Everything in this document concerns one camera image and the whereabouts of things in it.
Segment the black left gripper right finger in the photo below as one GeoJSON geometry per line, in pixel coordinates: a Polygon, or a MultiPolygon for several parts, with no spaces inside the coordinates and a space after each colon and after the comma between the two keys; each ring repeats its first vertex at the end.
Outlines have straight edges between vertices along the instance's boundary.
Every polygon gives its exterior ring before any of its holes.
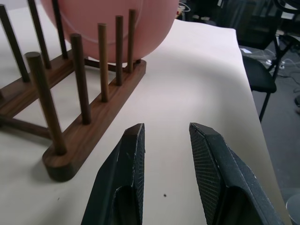
{"type": "Polygon", "coordinates": [[[209,225],[291,223],[267,153],[247,160],[214,129],[190,123],[196,182],[209,225]]]}

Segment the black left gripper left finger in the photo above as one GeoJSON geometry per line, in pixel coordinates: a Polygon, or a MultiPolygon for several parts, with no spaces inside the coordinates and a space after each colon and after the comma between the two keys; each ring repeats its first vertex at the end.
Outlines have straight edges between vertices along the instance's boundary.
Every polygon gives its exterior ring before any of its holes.
{"type": "Polygon", "coordinates": [[[145,127],[125,130],[100,167],[82,218],[83,225],[143,223],[145,127]]]}

